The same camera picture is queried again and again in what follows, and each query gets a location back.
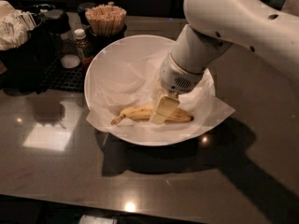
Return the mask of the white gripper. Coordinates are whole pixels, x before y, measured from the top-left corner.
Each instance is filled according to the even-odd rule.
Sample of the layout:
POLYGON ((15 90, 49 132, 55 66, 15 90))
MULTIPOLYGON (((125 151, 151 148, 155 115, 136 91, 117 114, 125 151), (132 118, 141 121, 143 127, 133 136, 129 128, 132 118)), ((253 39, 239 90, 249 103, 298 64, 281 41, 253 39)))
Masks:
MULTIPOLYGON (((160 68, 160 84, 173 95, 191 92, 201 81, 204 73, 195 74, 178 66, 171 54, 164 59, 160 68)), ((177 97, 161 94, 150 114, 149 121, 162 124, 179 106, 177 97)))

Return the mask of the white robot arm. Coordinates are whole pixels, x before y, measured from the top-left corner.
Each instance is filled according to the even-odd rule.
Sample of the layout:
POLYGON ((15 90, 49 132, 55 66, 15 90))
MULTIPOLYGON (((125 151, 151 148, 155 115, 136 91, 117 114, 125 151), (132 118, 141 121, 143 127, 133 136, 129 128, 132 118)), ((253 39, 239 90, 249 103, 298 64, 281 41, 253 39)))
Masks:
POLYGON ((299 17, 260 0, 184 0, 188 22, 160 68, 149 120, 162 124, 207 66, 237 44, 292 79, 299 77, 299 17))

